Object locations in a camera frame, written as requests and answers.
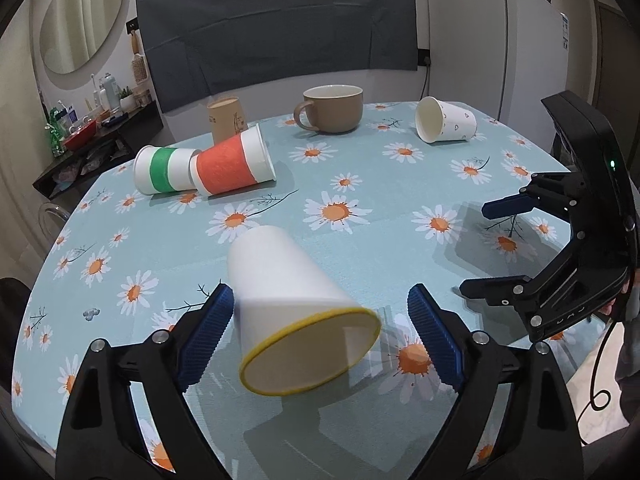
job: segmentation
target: mug handle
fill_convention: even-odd
[[[301,102],[298,106],[296,106],[296,109],[293,110],[293,119],[296,121],[296,124],[300,126],[300,128],[302,128],[303,130],[308,130],[310,132],[317,132],[320,130],[320,128],[313,125],[306,126],[306,124],[303,124],[302,121],[300,120],[300,113],[302,112],[302,110],[304,110],[306,107],[311,105],[313,105],[313,101]]]

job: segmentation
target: green stripe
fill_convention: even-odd
[[[149,167],[151,184],[158,193],[171,193],[175,191],[169,183],[169,158],[176,148],[160,148],[154,153]]]

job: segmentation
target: potted plant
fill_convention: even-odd
[[[120,91],[120,108],[123,112],[132,112],[136,109],[136,99],[128,86]]]

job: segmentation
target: cup with green stripe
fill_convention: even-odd
[[[133,163],[133,179],[145,195],[195,189],[189,164],[200,150],[145,146]]]

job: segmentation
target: light blue floral tablecloth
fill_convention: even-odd
[[[186,393],[194,417],[235,479],[407,478],[455,400],[433,365],[415,357],[424,348],[406,314],[411,286],[424,283],[470,329],[528,348],[510,306],[467,301],[457,286],[472,277],[533,276],[570,236],[567,224],[540,211],[502,222],[480,213],[484,202],[517,193],[530,172],[564,171],[551,156],[476,110],[473,139],[425,144],[415,132],[415,105],[366,105],[357,130],[339,136],[300,130],[290,116],[260,121],[277,182],[226,196],[142,196],[131,163],[102,175],[60,233],[31,295],[14,362],[18,419],[54,452],[89,343],[141,342],[170,329],[226,280],[229,243],[274,224],[380,314],[382,335],[329,384],[261,397],[239,382],[231,324]],[[179,146],[211,144],[204,134]],[[603,327],[585,320],[552,338],[567,380]],[[474,460],[491,449],[507,394],[498,390]],[[170,466],[139,386],[134,401],[151,456]]]

